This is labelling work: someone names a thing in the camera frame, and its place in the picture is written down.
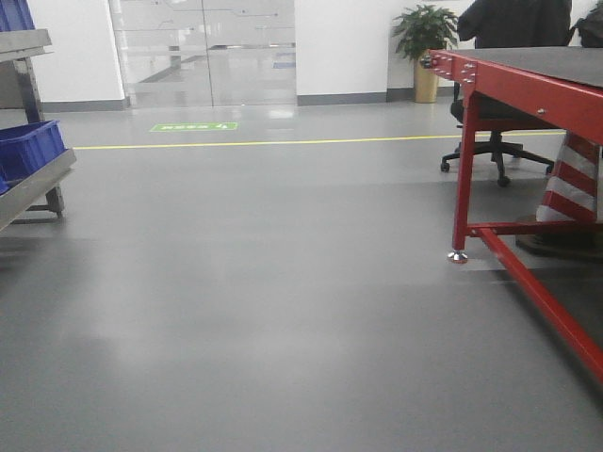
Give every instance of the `green leaves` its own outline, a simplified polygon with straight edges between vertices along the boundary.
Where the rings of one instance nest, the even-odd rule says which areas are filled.
[[[458,18],[447,8],[434,5],[416,5],[406,8],[395,20],[393,36],[400,36],[396,53],[411,60],[418,60],[427,49],[444,49],[457,45],[456,24]]]

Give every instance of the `black tabletop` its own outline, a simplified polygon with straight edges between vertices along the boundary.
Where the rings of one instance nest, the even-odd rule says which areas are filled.
[[[530,47],[453,50],[455,54],[603,88],[603,49]]]

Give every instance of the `yellow floor line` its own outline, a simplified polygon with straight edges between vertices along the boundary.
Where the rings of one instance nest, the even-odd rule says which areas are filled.
[[[539,137],[547,135],[563,135],[563,131],[544,132],[513,132],[505,134],[505,137]],[[487,137],[487,134],[478,134],[478,137]],[[75,146],[77,151],[86,150],[112,150],[112,149],[164,149],[164,148],[205,148],[218,146],[269,146],[288,144],[334,144],[334,143],[369,143],[376,141],[412,141],[420,139],[447,139],[460,138],[460,135],[426,135],[415,137],[368,137],[368,138],[336,138],[336,139],[306,139],[290,141],[239,141],[227,143],[174,143],[174,144],[123,144],[107,146]]]

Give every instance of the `table leg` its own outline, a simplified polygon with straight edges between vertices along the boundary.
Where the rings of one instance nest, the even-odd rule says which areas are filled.
[[[464,98],[463,138],[461,140],[452,251],[448,254],[449,260],[456,264],[467,262],[467,255],[464,253],[464,242],[467,235],[473,150],[475,148],[476,124],[480,110],[479,98],[480,95],[475,92]]]

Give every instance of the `metal shelf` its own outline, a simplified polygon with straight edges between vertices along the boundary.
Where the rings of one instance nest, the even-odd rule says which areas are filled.
[[[44,45],[50,45],[48,30],[0,32],[0,62],[43,55]]]
[[[50,45],[48,30],[22,30],[0,32],[0,63],[12,61],[23,99],[28,122],[44,121],[40,96],[31,57],[43,55],[44,45]],[[25,210],[45,210],[59,217],[64,208],[58,183],[71,172],[75,163],[73,150],[67,150],[58,158],[22,180],[8,192],[0,195],[0,230],[7,227]],[[32,205],[46,196],[47,204]]]
[[[55,188],[71,171],[75,154],[68,149],[6,193],[0,195],[0,230],[6,228],[38,198]]]

